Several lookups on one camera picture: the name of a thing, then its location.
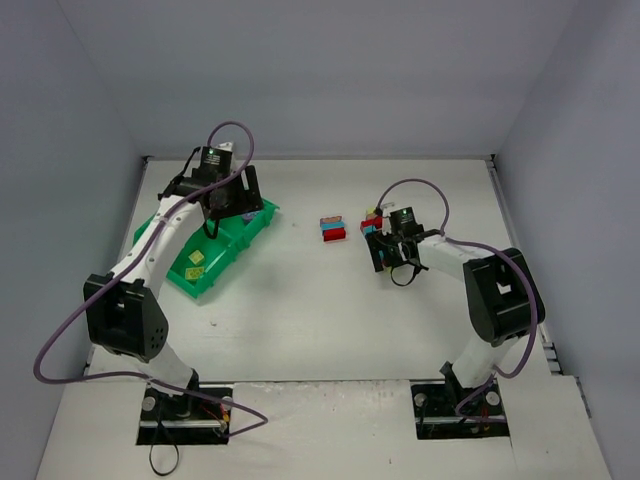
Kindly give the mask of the lime rectangular lego brick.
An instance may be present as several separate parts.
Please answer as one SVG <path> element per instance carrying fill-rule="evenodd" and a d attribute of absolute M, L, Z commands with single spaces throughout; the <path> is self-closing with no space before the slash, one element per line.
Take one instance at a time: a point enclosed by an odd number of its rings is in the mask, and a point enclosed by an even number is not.
<path fill-rule="evenodd" d="M 200 266 L 205 261 L 205 256 L 200 250 L 194 250 L 189 254 L 188 259 L 194 266 Z"/>

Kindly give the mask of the lime square lego brick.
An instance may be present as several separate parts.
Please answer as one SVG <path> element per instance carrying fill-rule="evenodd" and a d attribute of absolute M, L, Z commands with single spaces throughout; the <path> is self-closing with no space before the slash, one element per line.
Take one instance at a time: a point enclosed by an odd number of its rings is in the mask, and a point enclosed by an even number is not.
<path fill-rule="evenodd" d="M 203 267 L 190 267 L 185 269 L 184 278 L 187 281 L 195 282 L 198 279 L 200 279 L 203 274 L 204 274 Z"/>

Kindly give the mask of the teal red lime lego stack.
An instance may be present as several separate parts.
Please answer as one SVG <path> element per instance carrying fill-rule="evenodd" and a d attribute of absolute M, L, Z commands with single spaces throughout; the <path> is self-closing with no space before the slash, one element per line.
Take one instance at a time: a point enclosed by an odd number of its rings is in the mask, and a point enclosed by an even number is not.
<path fill-rule="evenodd" d="M 375 271 L 382 272 L 390 268 L 388 261 L 388 251 L 384 249 L 378 249 L 374 256 L 375 258 Z"/>

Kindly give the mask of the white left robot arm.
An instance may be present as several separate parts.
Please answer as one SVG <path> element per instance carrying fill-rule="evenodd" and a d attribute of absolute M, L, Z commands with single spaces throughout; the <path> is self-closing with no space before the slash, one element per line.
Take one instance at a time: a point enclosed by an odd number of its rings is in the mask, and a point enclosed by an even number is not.
<path fill-rule="evenodd" d="M 169 322 L 158 301 L 170 267 L 207 222 L 264 206 L 256 170 L 236 162 L 233 143 L 196 152 L 198 165 L 182 170 L 160 193 L 156 213 L 128 254 L 83 287 L 91 342 L 125 357 L 134 376 L 169 395 L 199 388 L 197 372 L 169 344 Z"/>

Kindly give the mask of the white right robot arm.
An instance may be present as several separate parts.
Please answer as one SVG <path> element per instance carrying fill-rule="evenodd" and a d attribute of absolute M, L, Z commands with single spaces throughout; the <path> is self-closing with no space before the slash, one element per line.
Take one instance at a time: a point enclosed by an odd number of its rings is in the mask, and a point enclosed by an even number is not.
<path fill-rule="evenodd" d="M 493 375 L 514 378 L 528 363 L 545 307 L 523 253 L 479 242 L 454 240 L 419 224 L 410 207 L 361 222 L 374 270 L 410 266 L 413 274 L 434 270 L 464 284 L 473 335 L 463 353 L 443 367 L 464 390 Z"/>

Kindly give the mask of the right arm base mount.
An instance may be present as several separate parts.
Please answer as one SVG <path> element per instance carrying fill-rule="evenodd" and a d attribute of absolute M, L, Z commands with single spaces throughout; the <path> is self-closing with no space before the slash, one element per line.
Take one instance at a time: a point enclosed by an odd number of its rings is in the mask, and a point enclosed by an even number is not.
<path fill-rule="evenodd" d="M 421 441 L 508 438 L 510 430 L 496 381 L 456 412 L 443 381 L 410 384 L 416 437 Z"/>

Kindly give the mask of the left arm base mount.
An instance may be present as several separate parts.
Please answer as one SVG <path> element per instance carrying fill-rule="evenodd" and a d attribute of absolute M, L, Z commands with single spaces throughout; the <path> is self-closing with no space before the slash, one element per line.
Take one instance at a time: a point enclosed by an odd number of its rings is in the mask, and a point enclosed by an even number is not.
<path fill-rule="evenodd" d="M 138 446 L 227 445 L 232 407 L 147 387 L 141 402 Z"/>

